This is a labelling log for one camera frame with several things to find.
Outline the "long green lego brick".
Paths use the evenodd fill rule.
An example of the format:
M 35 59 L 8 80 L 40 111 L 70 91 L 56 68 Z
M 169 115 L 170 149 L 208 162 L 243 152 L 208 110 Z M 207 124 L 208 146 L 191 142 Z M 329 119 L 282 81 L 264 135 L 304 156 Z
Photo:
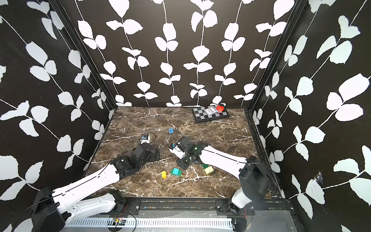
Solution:
M 182 175 L 182 171 L 178 168 L 174 168 L 171 170 L 171 175 L 180 177 Z

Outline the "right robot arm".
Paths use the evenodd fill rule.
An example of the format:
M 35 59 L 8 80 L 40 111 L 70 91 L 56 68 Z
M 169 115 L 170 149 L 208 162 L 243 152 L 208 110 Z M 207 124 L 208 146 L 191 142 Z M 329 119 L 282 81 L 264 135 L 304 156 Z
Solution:
M 178 143 L 172 143 L 170 152 L 178 158 L 176 162 L 184 170 L 192 163 L 198 162 L 219 168 L 236 177 L 241 187 L 230 198 L 230 204 L 237 209 L 242 209 L 252 202 L 263 201 L 273 181 L 270 167 L 258 158 L 230 155 L 202 142 L 195 144 L 186 136 Z

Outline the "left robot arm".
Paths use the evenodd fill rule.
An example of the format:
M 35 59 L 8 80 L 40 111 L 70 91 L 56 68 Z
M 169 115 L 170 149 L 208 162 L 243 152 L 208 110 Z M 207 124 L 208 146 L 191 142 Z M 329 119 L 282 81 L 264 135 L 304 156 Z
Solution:
M 133 150 L 113 158 L 100 170 L 54 190 L 40 190 L 31 206 L 34 232 L 59 232 L 68 224 L 100 213 L 108 213 L 125 203 L 115 190 L 89 199 L 98 190 L 137 174 L 148 162 L 160 159 L 160 151 L 150 140 L 141 141 Z

